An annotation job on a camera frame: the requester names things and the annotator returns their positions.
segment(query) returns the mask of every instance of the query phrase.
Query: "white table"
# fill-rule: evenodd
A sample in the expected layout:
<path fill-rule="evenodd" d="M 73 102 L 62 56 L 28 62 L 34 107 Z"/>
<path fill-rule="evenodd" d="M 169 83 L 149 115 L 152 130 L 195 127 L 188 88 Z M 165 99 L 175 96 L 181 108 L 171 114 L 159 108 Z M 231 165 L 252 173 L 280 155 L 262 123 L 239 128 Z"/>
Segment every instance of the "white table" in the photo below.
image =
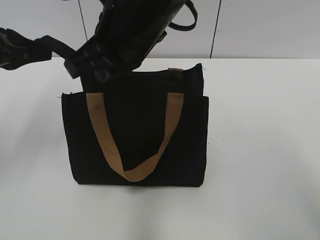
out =
<path fill-rule="evenodd" d="M 78 185 L 55 58 L 0 70 L 1 240 L 319 240 L 320 60 L 148 59 L 143 71 L 202 63 L 210 97 L 200 188 Z"/>

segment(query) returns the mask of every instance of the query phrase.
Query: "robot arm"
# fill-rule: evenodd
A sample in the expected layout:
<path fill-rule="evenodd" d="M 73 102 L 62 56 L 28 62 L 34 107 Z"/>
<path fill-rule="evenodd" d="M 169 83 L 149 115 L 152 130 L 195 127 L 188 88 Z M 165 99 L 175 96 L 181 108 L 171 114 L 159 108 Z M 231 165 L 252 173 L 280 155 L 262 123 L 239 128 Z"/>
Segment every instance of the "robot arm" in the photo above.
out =
<path fill-rule="evenodd" d="M 0 28 L 0 68 L 14 70 L 25 64 L 51 59 L 52 52 L 65 59 L 72 78 L 93 71 L 104 84 L 117 74 L 138 68 L 155 44 L 167 35 L 166 27 L 190 31 L 198 14 L 190 0 L 99 0 L 103 12 L 94 36 L 75 51 L 64 43 L 44 36 L 27 39 L 11 29 Z M 172 23 L 186 5 L 194 16 L 190 26 Z"/>

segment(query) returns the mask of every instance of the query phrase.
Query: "brown handle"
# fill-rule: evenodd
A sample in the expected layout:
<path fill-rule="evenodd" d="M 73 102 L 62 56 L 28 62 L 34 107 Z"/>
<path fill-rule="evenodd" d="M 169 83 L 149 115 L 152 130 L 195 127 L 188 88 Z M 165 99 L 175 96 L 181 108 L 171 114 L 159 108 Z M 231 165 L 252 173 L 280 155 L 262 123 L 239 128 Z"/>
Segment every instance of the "brown handle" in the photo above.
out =
<path fill-rule="evenodd" d="M 128 181 L 138 182 L 145 179 L 155 170 L 171 139 L 171 136 L 175 132 L 184 104 L 184 94 L 168 93 L 164 124 L 164 138 L 158 152 L 134 169 L 128 171 L 124 171 L 118 148 L 110 131 L 108 117 L 106 114 L 104 94 L 102 92 L 87 93 L 86 102 L 92 127 L 106 161 L 115 172 Z"/>

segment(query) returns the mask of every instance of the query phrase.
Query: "white wall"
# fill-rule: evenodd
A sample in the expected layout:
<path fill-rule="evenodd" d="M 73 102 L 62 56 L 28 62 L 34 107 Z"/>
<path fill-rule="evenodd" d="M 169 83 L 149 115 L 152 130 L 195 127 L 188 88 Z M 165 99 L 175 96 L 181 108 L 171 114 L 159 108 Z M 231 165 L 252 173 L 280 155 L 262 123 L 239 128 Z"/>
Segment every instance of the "white wall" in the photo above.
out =
<path fill-rule="evenodd" d="M 51 35 L 75 49 L 86 42 L 77 0 L 0 0 L 0 27 L 30 39 Z"/>
<path fill-rule="evenodd" d="M 222 0 L 214 58 L 320 58 L 319 0 Z"/>
<path fill-rule="evenodd" d="M 192 0 L 198 11 L 191 32 L 167 29 L 150 58 L 209 58 L 219 0 Z M 80 0 L 88 37 L 103 9 Z M 222 0 L 213 58 L 320 58 L 320 0 Z M 184 7 L 174 19 L 191 24 Z M 85 32 L 78 0 L 0 0 L 0 27 L 34 39 L 51 35 L 78 49 Z"/>

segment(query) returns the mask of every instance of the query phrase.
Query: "black tote bag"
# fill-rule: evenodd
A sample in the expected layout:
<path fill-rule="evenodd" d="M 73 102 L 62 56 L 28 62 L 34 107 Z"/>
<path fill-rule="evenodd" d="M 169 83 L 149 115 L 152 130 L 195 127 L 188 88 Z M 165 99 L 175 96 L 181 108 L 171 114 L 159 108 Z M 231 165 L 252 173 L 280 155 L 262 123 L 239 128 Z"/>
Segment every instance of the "black tote bag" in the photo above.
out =
<path fill-rule="evenodd" d="M 201 64 L 135 72 L 104 87 L 62 95 L 74 179 L 79 184 L 199 187 L 204 181 L 209 99 Z"/>

